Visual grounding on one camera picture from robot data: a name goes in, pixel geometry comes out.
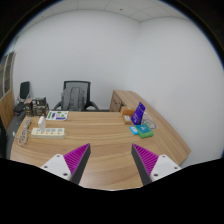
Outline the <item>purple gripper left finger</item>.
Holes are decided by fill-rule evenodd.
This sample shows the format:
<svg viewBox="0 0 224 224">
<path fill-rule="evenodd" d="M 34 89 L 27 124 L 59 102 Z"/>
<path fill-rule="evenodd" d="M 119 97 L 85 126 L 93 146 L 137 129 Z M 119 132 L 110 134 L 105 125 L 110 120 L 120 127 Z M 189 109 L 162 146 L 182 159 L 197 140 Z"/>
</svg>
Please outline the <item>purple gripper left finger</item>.
<svg viewBox="0 0 224 224">
<path fill-rule="evenodd" d="M 90 153 L 90 144 L 85 144 L 65 155 L 54 155 L 41 168 L 65 180 L 79 184 Z"/>
</svg>

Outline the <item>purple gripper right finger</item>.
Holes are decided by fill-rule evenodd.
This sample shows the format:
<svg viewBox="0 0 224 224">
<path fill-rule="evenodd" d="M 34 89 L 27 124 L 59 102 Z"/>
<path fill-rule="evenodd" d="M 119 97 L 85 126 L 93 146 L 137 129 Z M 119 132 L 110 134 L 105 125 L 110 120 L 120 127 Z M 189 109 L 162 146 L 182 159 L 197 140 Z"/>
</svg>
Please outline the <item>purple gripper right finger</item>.
<svg viewBox="0 0 224 224">
<path fill-rule="evenodd" d="M 167 155 L 156 155 L 136 144 L 132 144 L 131 154 L 143 185 L 148 185 L 180 170 L 180 167 Z"/>
</svg>

